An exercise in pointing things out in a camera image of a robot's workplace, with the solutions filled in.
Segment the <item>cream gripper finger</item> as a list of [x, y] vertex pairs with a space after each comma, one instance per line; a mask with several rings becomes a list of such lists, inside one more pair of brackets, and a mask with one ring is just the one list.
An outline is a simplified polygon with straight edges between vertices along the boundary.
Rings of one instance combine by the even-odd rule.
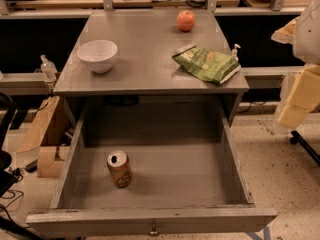
[[293, 86], [280, 112], [278, 123], [296, 129], [320, 104], [320, 66], [307, 64], [295, 75]]

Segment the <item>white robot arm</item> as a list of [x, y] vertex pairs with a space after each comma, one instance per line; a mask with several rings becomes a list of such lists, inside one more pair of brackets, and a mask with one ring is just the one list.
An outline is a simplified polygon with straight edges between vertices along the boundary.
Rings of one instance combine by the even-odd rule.
[[295, 75], [277, 119], [281, 126], [296, 129], [320, 104], [320, 0], [312, 0], [297, 18], [276, 30], [271, 39], [291, 44], [293, 55], [305, 63]]

